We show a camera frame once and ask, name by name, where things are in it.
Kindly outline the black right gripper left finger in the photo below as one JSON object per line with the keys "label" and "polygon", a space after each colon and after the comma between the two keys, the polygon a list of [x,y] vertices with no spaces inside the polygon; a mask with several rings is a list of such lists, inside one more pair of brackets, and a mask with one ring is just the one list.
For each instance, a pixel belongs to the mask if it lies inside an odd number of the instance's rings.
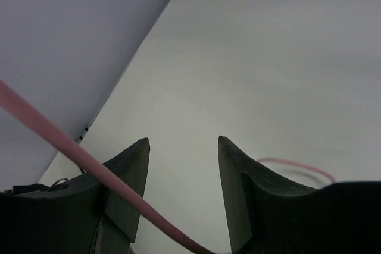
{"label": "black right gripper left finger", "polygon": [[139,212],[89,173],[1,192],[1,253],[128,253]]}

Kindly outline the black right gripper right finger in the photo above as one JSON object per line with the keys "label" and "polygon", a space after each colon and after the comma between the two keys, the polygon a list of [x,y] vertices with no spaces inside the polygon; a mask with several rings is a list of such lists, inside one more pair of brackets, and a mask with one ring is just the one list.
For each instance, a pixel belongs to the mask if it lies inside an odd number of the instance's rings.
{"label": "black right gripper right finger", "polygon": [[314,189],[253,160],[227,137],[218,163],[233,253],[379,253],[380,183]]}

